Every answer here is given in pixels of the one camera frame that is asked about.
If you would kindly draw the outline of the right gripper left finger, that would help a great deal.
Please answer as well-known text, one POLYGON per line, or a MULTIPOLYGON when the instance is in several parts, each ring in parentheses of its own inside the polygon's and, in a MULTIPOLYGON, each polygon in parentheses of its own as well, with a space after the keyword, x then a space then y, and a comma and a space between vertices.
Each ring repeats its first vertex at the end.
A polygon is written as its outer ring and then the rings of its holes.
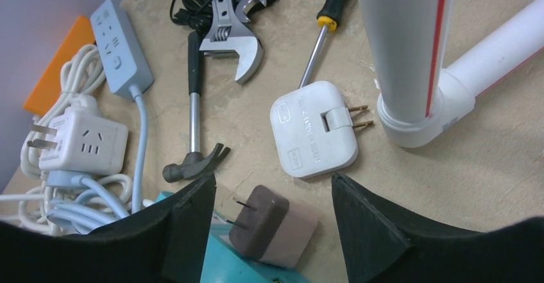
POLYGON ((205 175, 87 235, 1 224, 2 282, 199 282, 216 179, 205 175))

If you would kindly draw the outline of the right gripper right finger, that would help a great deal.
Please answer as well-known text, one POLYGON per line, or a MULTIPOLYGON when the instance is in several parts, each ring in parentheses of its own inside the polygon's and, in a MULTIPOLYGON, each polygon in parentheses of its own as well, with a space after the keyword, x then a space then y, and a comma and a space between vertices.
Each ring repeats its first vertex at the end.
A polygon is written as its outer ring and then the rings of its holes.
POLYGON ((332 200, 350 282, 542 282, 543 218, 477 232, 419 215, 342 173, 332 200))

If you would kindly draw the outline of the pink plug adapter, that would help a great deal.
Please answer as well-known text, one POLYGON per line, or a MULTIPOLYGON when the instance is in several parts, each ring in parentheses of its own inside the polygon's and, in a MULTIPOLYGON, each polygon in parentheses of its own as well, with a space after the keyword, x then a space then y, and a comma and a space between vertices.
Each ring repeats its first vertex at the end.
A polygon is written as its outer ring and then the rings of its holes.
POLYGON ((229 241, 243 257, 293 269, 317 229, 318 213, 264 186, 256 186, 229 231, 229 241))

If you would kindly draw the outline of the white plug adapter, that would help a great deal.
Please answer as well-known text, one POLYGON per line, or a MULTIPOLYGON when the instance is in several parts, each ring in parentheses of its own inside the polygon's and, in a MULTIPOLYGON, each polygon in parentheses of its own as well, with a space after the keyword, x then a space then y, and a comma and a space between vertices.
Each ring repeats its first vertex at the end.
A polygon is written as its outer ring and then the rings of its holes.
POLYGON ((347 167, 359 153, 355 129, 373 121, 353 123, 339 89, 316 81, 278 98, 269 118, 282 169, 295 178, 308 178, 347 167))

